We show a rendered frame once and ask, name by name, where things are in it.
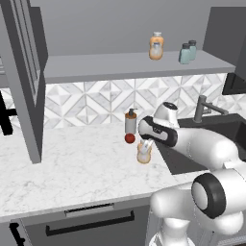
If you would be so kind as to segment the teal shaker with dark lid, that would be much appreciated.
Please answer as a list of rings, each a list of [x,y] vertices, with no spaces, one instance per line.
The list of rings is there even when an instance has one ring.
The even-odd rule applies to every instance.
[[[194,61],[196,58],[196,51],[197,51],[196,40],[190,40],[188,44],[189,44],[189,50],[190,50],[190,60]]]
[[[184,43],[182,49],[179,54],[179,63],[180,64],[189,64],[190,61],[190,45],[188,43]]]

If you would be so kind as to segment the grey sink tap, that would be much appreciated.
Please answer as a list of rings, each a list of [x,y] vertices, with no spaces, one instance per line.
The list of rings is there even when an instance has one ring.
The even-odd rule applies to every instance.
[[[213,103],[206,102],[207,97],[205,95],[200,95],[198,97],[197,106],[194,114],[193,121],[196,123],[202,122],[202,116],[204,114],[211,113],[212,111],[216,111],[221,113],[222,115],[227,115],[229,112],[223,110],[221,108],[216,107]]]

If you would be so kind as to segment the black object beside cabinet door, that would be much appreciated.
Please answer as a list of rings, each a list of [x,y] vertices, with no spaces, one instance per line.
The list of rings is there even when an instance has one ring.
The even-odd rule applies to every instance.
[[[6,108],[2,93],[0,91],[0,127],[2,129],[3,135],[11,135],[13,133],[10,117],[16,115],[16,109]]]

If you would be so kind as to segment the dark grey open cabinet door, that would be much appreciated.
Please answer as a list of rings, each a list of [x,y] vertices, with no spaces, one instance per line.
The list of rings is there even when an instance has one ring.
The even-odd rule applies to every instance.
[[[211,7],[203,50],[246,79],[246,7]]]

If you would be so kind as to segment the grey cabinet shelf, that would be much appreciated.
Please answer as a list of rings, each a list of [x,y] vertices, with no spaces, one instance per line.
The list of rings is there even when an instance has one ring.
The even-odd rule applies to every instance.
[[[190,64],[179,64],[179,53],[165,52],[152,61],[147,53],[50,56],[44,76],[48,84],[231,73],[235,66],[199,50]]]

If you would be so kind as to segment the black appliance under cabinet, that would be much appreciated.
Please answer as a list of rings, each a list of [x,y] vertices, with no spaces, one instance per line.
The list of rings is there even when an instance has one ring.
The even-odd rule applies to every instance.
[[[223,87],[223,95],[235,95],[246,93],[246,80],[234,73],[228,73]]]

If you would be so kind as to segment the black sink basin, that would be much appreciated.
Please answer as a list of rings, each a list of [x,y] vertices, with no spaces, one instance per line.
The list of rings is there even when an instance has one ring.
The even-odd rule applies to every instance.
[[[184,118],[179,119],[178,123],[182,128],[203,128],[224,135],[235,143],[239,157],[246,161],[246,119],[239,114],[206,116],[202,118],[201,123],[195,123],[192,118]],[[205,166],[188,159],[177,151],[158,142],[156,145],[172,175],[206,170]]]

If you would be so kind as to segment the dark grey dishwasher door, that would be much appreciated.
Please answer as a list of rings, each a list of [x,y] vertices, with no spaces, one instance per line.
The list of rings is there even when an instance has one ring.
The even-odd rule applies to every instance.
[[[149,216],[149,199],[139,198],[95,207],[83,207],[22,218],[33,246],[144,246]],[[46,236],[51,230],[84,225],[128,216],[133,210],[135,221],[83,231]]]

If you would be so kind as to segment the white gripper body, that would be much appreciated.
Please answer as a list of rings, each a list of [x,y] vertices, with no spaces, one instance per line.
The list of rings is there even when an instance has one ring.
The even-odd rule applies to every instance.
[[[142,147],[141,147],[141,151],[142,152],[147,152],[150,147],[152,146],[153,144],[153,140],[144,140],[142,141]]]

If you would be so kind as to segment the grey soap dispenser brown pump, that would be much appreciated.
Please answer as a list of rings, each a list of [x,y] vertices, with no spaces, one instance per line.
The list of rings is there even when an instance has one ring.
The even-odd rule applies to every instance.
[[[125,114],[125,133],[135,134],[136,132],[136,113],[135,109],[129,109]]]

